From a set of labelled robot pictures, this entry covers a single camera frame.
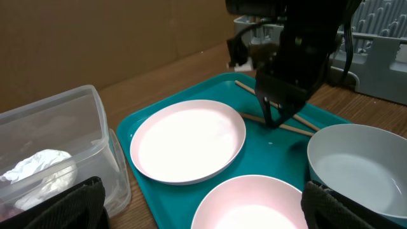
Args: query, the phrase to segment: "transparent storage box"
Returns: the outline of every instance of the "transparent storage box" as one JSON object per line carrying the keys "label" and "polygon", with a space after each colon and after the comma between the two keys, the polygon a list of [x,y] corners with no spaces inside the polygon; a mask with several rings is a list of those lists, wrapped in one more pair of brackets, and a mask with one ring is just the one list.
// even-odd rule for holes
{"label": "transparent storage box", "polygon": [[57,185],[65,178],[75,185],[92,176],[102,179],[109,216],[119,213],[130,201],[124,155],[116,135],[107,127],[102,102],[93,86],[75,88],[0,114],[0,146],[0,176],[44,149],[71,155],[14,183],[0,177],[3,209],[20,212],[16,203],[28,195],[40,196],[32,198],[38,201],[36,204],[50,198],[39,193],[47,185]]}

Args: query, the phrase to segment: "gray dish rack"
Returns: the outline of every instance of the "gray dish rack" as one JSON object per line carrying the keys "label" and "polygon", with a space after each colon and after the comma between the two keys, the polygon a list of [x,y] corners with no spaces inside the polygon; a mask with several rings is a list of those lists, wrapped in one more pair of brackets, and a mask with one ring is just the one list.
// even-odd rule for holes
{"label": "gray dish rack", "polygon": [[[252,21],[248,16],[237,18],[235,34]],[[242,39],[247,45],[278,42],[282,29],[264,25]],[[407,104],[407,0],[366,0],[352,18],[352,32],[354,58],[345,82],[354,84],[356,92]],[[343,44],[331,59],[332,70],[342,71]]]}

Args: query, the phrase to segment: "tray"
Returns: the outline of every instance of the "tray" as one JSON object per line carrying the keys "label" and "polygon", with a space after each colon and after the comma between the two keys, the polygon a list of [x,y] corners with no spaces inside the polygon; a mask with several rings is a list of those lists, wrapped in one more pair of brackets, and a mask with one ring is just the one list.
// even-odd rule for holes
{"label": "tray", "polygon": [[[215,186],[232,177],[262,174],[286,181],[300,190],[305,181],[309,180],[307,144],[310,138],[287,130],[271,130],[250,120],[245,120],[247,137],[239,155],[227,169],[207,181],[171,186],[143,176],[134,167],[130,158],[133,134],[146,118],[171,104],[192,99],[210,99],[223,102],[237,111],[262,116],[257,98],[237,86],[235,80],[254,88],[254,78],[240,73],[224,73],[137,111],[119,124],[118,138],[159,228],[190,228],[201,200]],[[348,123],[310,104],[299,115],[320,128]],[[286,124],[312,131],[296,120],[288,120]]]}

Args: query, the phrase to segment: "crumpled white cloth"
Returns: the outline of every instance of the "crumpled white cloth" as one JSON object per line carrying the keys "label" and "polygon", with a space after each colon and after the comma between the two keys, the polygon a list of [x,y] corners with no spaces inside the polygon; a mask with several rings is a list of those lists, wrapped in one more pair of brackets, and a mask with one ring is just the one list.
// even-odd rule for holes
{"label": "crumpled white cloth", "polygon": [[[13,184],[70,157],[65,151],[45,149],[18,162],[14,169],[0,176],[0,180],[9,180]],[[34,191],[17,200],[15,207],[26,211],[70,188],[75,182],[78,170],[74,160],[68,160],[67,163],[70,166],[44,178]]]}

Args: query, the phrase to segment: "black object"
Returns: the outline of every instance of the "black object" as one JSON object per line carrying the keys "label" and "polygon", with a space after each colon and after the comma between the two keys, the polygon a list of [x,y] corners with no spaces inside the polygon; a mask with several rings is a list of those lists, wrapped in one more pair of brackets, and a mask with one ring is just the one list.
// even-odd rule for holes
{"label": "black object", "polygon": [[[229,13],[266,17],[240,31],[228,40],[230,66],[245,63],[250,56],[242,35],[265,24],[284,25],[277,51],[268,56],[251,56],[256,68],[256,96],[266,124],[277,128],[300,111],[306,101],[327,80],[329,56],[338,49],[341,38],[336,35],[345,24],[347,64],[340,82],[352,63],[353,53],[350,19],[361,0],[226,0]],[[280,104],[280,117],[273,119],[269,102]]]}
{"label": "black object", "polygon": [[317,181],[305,185],[301,208],[309,229],[403,228]]}
{"label": "black object", "polygon": [[0,223],[2,229],[108,229],[99,177],[82,183]]}

